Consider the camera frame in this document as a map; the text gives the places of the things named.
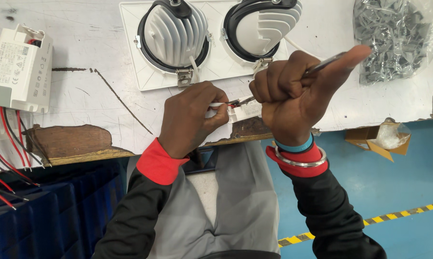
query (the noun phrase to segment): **white heat sink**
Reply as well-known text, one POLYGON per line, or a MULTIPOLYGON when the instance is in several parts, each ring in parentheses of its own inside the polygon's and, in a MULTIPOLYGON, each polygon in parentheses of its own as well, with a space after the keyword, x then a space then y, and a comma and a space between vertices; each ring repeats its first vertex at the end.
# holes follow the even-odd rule
POLYGON ((237 26, 237 41, 250 54, 265 55, 295 27, 302 8, 298 0, 292 9, 268 9, 248 14, 237 26))
POLYGON ((156 6, 144 24, 144 40, 151 53, 170 66, 190 66, 190 56, 196 59, 206 40, 207 17, 187 3, 192 9, 189 19, 178 19, 169 10, 156 6))

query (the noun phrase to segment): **silver bangle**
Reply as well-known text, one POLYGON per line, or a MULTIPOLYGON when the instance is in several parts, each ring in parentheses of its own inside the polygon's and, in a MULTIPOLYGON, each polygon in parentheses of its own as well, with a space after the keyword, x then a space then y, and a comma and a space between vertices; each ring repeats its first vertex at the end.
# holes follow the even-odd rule
POLYGON ((320 147, 317 147, 317 148, 319 149, 319 151, 320 151, 321 154, 322 154, 322 158, 321 158, 319 161, 317 161, 317 162, 311 162, 311 163, 300 163, 300 162, 290 161, 290 160, 288 160, 287 158, 283 157, 283 156, 281 155, 281 153, 279 153, 279 149, 278 149, 277 146, 276 146, 276 156, 277 156, 277 158, 280 159, 282 162, 285 162, 285 163, 287 163, 287 164, 289 164, 289 165, 294 165, 294 166, 299 166, 299 167, 305 167, 305 168, 316 167, 316 166, 320 166, 320 165, 322 165, 323 163, 325 163, 325 161, 327 161, 327 154, 325 154, 325 151, 324 151, 322 148, 320 148, 320 147))

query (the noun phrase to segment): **scratched surface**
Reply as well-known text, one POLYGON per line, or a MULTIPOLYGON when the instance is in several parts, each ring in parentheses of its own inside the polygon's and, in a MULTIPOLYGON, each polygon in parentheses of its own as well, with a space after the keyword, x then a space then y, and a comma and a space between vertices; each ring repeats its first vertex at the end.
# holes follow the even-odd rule
MULTIPOLYGON (((52 92, 48 114, 28 114, 28 125, 80 126, 108 130, 112 145, 140 154, 158 136, 164 101, 179 91, 140 92, 122 27, 119 1, 0 0, 0 33, 22 23, 44 30, 54 40, 52 92)), ((306 50, 327 58, 354 45, 354 0, 304 1, 289 37, 306 50)), ((230 99, 250 94, 250 77, 215 81, 230 99)), ((357 70, 332 99, 315 128, 343 130, 433 117, 433 61, 416 77, 370 87, 358 85, 357 70)), ((207 141, 229 137, 224 126, 207 141)), ((10 148, 2 144, 5 152, 10 148)))

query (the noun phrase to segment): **plastic bag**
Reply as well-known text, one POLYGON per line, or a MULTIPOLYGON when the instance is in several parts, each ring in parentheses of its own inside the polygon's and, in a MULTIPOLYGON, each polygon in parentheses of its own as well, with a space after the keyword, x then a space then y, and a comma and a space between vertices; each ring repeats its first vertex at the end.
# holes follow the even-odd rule
POLYGON ((380 126, 376 139, 369 141, 384 149, 395 149, 405 144, 410 135, 410 129, 402 123, 383 124, 380 126))
POLYGON ((362 85, 410 78, 433 57, 433 0, 356 0, 354 38, 373 50, 362 85))

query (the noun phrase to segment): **black jacket sleeve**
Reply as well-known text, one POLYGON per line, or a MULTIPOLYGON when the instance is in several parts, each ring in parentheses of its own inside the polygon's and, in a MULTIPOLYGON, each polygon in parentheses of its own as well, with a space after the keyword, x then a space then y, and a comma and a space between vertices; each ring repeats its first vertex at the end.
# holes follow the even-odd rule
POLYGON ((94 259, 144 259, 156 237, 154 227, 172 185, 160 185, 135 168, 125 195, 96 244, 94 259))
POLYGON ((362 232, 362 217, 330 169, 311 178, 283 173, 292 180, 298 209, 316 236, 312 249, 318 259, 386 258, 383 248, 362 232))

